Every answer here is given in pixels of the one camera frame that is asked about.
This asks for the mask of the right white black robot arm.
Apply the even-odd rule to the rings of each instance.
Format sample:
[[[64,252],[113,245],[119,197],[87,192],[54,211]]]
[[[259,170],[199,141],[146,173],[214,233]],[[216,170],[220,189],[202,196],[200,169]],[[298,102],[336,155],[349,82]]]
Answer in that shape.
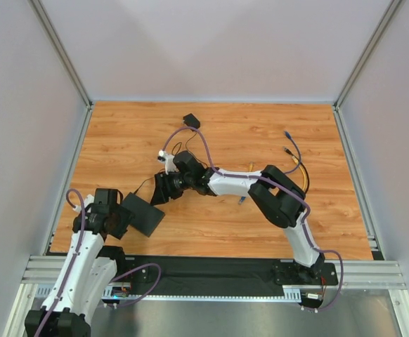
[[[249,197],[270,223],[284,230],[299,276],[315,279],[320,275],[325,257],[307,223],[306,193],[281,170],[272,165],[253,172],[206,168],[188,151],[177,155],[160,151],[158,161],[164,169],[155,174],[153,206],[178,199],[185,190],[213,197]]]

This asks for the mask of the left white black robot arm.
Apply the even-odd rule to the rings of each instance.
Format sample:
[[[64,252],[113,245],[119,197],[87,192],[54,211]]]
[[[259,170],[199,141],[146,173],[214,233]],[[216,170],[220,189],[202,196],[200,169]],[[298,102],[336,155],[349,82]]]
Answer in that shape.
[[[72,224],[70,249],[40,309],[25,318],[28,336],[90,336],[91,319],[106,286],[125,266],[121,247],[107,236],[123,237],[133,213],[117,189],[98,188],[93,201],[81,201]]]

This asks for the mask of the black network switch box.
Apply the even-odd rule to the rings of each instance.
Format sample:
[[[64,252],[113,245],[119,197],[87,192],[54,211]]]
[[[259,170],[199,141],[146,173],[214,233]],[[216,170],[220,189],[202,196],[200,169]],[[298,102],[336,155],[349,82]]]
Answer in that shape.
[[[165,213],[144,199],[130,192],[121,205],[131,213],[129,225],[146,237],[150,237],[165,217]]]

